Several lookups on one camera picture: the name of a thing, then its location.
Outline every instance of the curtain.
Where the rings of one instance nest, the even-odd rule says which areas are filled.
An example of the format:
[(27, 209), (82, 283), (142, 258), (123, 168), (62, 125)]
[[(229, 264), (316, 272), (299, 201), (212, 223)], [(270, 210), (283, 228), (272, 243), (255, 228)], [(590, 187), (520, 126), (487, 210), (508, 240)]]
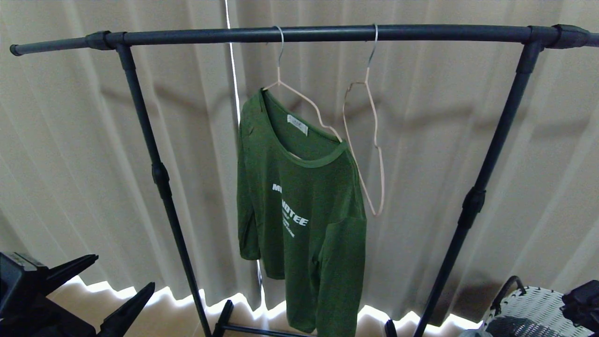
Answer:
[[(566, 23), (599, 31), (599, 3), (591, 1), (63, 1), (3, 2), (0, 9), (0, 249), (25, 250), (49, 266), (96, 253), (100, 259), (81, 276), (87, 284), (108, 281), (119, 290), (154, 281), (178, 299), (189, 290), (116, 53), (15, 58), (11, 43), (106, 29), (227, 28), (228, 21), (232, 28)], [(287, 43), (282, 79), (342, 131), (345, 89), (364, 79), (372, 48), (373, 42)], [(363, 305), (395, 320), (424, 308), (521, 49), (507, 43), (377, 43), (370, 86), (385, 156), (386, 206), (368, 219)], [(237, 97), (243, 104), (275, 81), (279, 50), (280, 43), (133, 48), (209, 305), (236, 293), (252, 308), (261, 301), (257, 265), (242, 260), (237, 246)], [(599, 278), (598, 59), (592, 48), (540, 55), (436, 323), (449, 312), (479, 320), (512, 274), (562, 292)], [(318, 125), (309, 106), (286, 91), (273, 92)], [(356, 88), (347, 115), (358, 165), (377, 204), (379, 168), (367, 100)], [(265, 278), (264, 290), (269, 308), (284, 300), (281, 282)]]

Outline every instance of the laundry basket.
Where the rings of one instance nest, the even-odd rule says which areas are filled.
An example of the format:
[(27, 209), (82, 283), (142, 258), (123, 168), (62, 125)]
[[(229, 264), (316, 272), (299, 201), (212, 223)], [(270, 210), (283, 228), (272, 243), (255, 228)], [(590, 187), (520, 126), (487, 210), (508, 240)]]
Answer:
[[(515, 283), (518, 289), (506, 295)], [(564, 318), (562, 293), (524, 287), (517, 276), (503, 286), (485, 313), (481, 331), (493, 337), (588, 337), (592, 331)]]

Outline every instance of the black basket handle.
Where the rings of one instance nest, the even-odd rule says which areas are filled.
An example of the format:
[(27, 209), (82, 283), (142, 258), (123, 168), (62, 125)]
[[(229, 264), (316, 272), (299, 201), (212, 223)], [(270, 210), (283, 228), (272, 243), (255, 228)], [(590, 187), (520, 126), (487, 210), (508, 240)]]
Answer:
[(526, 294), (526, 290), (524, 289), (524, 286), (522, 285), (522, 281), (520, 280), (520, 278), (516, 275), (510, 277), (507, 280), (507, 282), (503, 285), (503, 287), (493, 300), (493, 303), (491, 304), (491, 310), (495, 310), (495, 316), (501, 313), (501, 300), (503, 300), (503, 298), (506, 296), (507, 291), (510, 290), (514, 282), (518, 286), (518, 289), (520, 289), (521, 291), (520, 296)]

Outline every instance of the wire hanger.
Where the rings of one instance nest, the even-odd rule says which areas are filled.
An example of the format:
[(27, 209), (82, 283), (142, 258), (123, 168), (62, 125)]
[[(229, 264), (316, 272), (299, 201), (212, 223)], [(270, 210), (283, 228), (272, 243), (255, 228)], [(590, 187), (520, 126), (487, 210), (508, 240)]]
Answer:
[(360, 167), (358, 166), (358, 160), (356, 160), (356, 166), (358, 168), (358, 176), (360, 177), (360, 184), (362, 184), (362, 188), (364, 189), (364, 193), (366, 193), (366, 199), (368, 200), (368, 205), (370, 205), (370, 211), (372, 211), (374, 216), (379, 216), (383, 212), (383, 205), (385, 204), (385, 167), (383, 166), (383, 153), (379, 144), (377, 143), (377, 134), (379, 132), (379, 119), (376, 113), (376, 107), (374, 106), (374, 100), (372, 93), (370, 92), (370, 86), (368, 85), (368, 75), (370, 74), (370, 62), (373, 60), (374, 51), (376, 50), (376, 43), (379, 40), (379, 27), (377, 24), (374, 24), (374, 46), (373, 51), (370, 53), (370, 58), (368, 58), (368, 66), (366, 67), (366, 78), (363, 82), (352, 82), (345, 91), (345, 97), (343, 99), (343, 108), (341, 109), (341, 115), (343, 116), (343, 125), (345, 126), (345, 133), (347, 135), (347, 142), (349, 144), (349, 149), (352, 151), (352, 155), (354, 160), (356, 160), (356, 155), (353, 151), (352, 140), (349, 137), (349, 130), (347, 129), (347, 121), (345, 119), (345, 105), (347, 103), (347, 95), (352, 90), (354, 84), (363, 84), (366, 86), (366, 91), (368, 92), (368, 99), (370, 100), (370, 107), (372, 108), (374, 115), (374, 147), (379, 151), (379, 163), (380, 163), (380, 204), (379, 210), (375, 211), (373, 202), (370, 200), (370, 196), (368, 195), (368, 191), (366, 190), (366, 184), (364, 184), (364, 179), (362, 178), (362, 173), (360, 172)]
[(304, 96), (302, 93), (300, 93), (299, 91), (295, 90), (294, 88), (288, 86), (285, 82), (281, 81), (281, 56), (283, 56), (283, 49), (285, 48), (285, 37), (283, 36), (283, 30), (281, 29), (281, 27), (279, 26), (275, 26), (277, 29), (279, 29), (279, 31), (281, 32), (281, 52), (279, 53), (279, 60), (277, 61), (277, 81), (274, 82), (273, 84), (265, 87), (263, 90), (269, 90), (270, 88), (272, 88), (273, 86), (284, 86), (287, 89), (289, 89), (290, 91), (292, 91), (293, 93), (297, 94), (299, 97), (303, 98), (304, 100), (306, 100), (308, 103), (310, 103), (311, 106), (314, 107), (314, 109), (316, 110), (316, 114), (318, 115), (318, 121), (320, 122), (320, 125), (323, 128), (329, 129), (331, 130), (335, 136), (337, 137), (337, 140), (339, 140), (339, 142), (343, 142), (343, 140), (341, 139), (341, 137), (339, 136), (339, 133), (333, 129), (333, 127), (330, 127), (328, 125), (325, 125), (322, 122), (322, 118), (320, 116), (320, 109), (318, 109), (318, 106), (316, 106), (316, 104), (314, 102), (312, 102), (311, 99), (307, 98), (306, 96)]

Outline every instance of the hanger hook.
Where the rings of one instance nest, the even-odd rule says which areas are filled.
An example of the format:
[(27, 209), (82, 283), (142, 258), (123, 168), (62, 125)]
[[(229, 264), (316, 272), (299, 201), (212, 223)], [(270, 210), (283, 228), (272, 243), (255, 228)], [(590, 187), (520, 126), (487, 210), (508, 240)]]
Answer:
[(285, 48), (285, 37), (283, 36), (283, 30), (279, 26), (275, 26), (279, 32), (281, 32), (281, 52), (279, 53), (279, 60), (277, 61), (277, 67), (281, 67), (281, 56), (283, 56), (283, 48)]
[(379, 26), (376, 23), (374, 24), (374, 46), (373, 46), (373, 52), (370, 53), (370, 58), (368, 59), (368, 68), (370, 68), (370, 62), (372, 62), (373, 60), (373, 56), (374, 56), (374, 51), (376, 50), (376, 43), (379, 41)]

